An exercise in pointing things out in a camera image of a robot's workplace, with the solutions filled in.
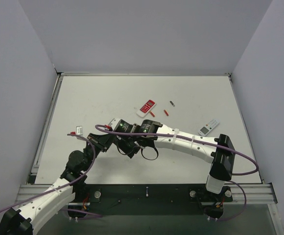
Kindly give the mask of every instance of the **white tabletop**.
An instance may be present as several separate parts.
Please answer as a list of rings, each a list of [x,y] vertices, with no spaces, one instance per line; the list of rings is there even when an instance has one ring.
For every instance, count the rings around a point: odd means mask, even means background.
[[[149,99],[157,103],[155,117],[148,114],[145,118],[194,135],[216,118],[220,124],[208,137],[226,134],[237,151],[254,158],[228,77],[65,76],[35,183],[53,183],[65,169],[69,154],[82,151],[85,143],[66,135],[76,126],[83,126],[86,137],[90,132],[102,134],[94,126],[108,124],[116,117],[140,124],[143,119],[136,111]],[[251,162],[235,157],[234,173],[254,168]],[[159,149],[158,159],[147,161],[140,153],[132,159],[120,155],[112,146],[98,155],[86,183],[201,184],[206,183],[209,169],[203,160],[173,150]],[[233,176],[232,180],[261,183],[259,173]]]

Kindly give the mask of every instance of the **white remote control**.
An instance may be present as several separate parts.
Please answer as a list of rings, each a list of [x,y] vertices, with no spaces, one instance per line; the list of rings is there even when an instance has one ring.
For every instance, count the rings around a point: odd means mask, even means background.
[[[142,108],[137,110],[136,114],[140,118],[144,118],[154,107],[156,106],[156,103],[152,100],[147,101]]]
[[[219,121],[216,119],[212,119],[209,123],[207,123],[206,125],[204,125],[199,131],[198,133],[201,136],[206,136],[207,134],[209,134],[209,132],[211,132],[217,125],[219,124]]]

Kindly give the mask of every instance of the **red and white phone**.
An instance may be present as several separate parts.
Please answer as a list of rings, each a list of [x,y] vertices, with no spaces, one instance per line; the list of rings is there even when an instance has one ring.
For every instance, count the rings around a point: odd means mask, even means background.
[[[156,103],[152,100],[147,101],[142,108],[140,108],[136,114],[140,118],[144,118],[154,107],[156,106]]]

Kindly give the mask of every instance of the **bolt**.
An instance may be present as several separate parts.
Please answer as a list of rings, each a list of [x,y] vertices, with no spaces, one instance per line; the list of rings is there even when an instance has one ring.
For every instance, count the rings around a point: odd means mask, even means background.
[[[196,197],[196,192],[195,191],[190,191],[190,197]]]
[[[225,195],[226,197],[231,197],[231,196],[232,196],[232,193],[231,193],[230,190],[227,190],[227,191],[224,193],[224,195]]]
[[[101,195],[102,195],[102,194],[101,194],[100,191],[96,191],[96,192],[94,193],[94,197],[97,198],[97,199],[100,198]]]

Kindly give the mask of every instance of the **gray floor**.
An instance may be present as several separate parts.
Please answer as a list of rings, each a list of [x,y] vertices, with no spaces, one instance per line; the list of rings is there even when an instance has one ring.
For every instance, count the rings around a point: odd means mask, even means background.
[[[225,206],[230,216],[242,205]],[[193,216],[106,216],[100,219],[69,222],[62,213],[40,230],[40,235],[275,235],[267,205],[247,205],[246,211],[227,222],[208,222],[204,215]]]

